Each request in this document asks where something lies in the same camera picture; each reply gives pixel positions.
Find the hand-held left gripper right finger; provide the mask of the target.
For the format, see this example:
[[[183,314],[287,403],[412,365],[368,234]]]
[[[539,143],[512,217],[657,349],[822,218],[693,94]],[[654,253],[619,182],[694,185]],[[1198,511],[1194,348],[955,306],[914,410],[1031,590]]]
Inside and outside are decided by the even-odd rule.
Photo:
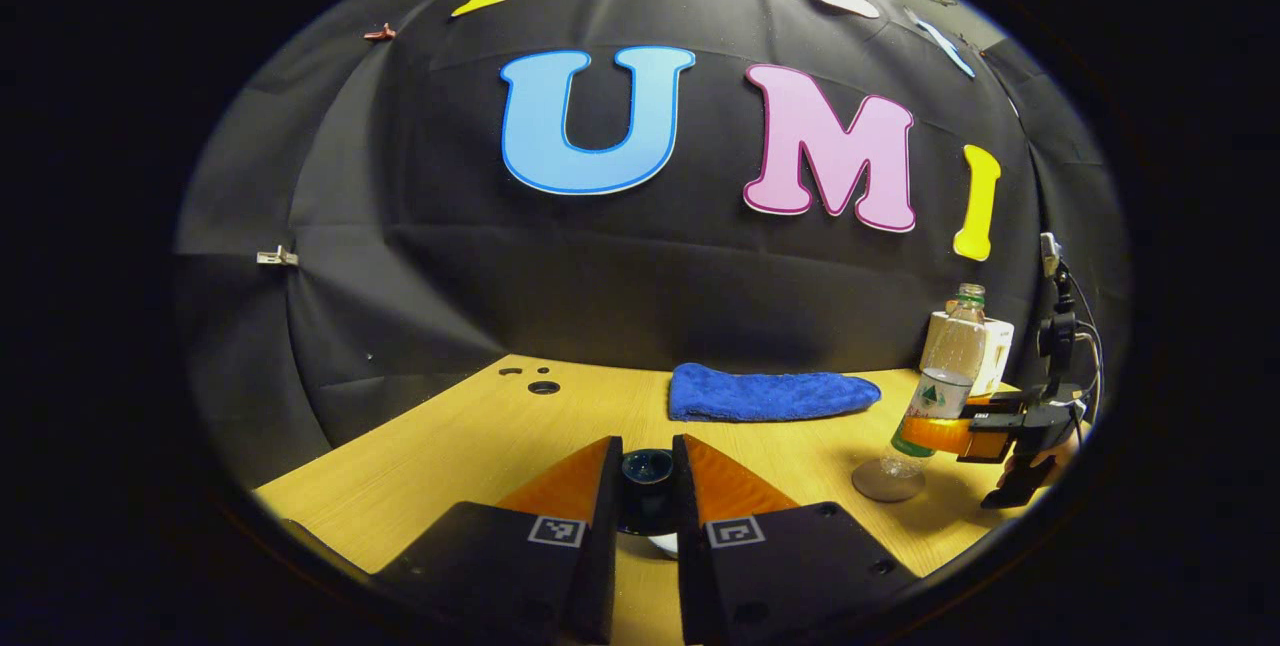
[[[870,643],[916,583],[842,505],[800,504],[700,437],[672,454],[686,643]]]

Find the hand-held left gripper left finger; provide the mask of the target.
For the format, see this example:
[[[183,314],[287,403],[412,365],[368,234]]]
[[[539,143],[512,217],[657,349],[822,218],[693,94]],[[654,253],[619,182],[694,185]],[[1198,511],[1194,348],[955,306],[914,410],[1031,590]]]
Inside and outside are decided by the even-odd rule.
[[[498,503],[461,501],[374,573],[435,645],[607,645],[622,441],[581,446]]]

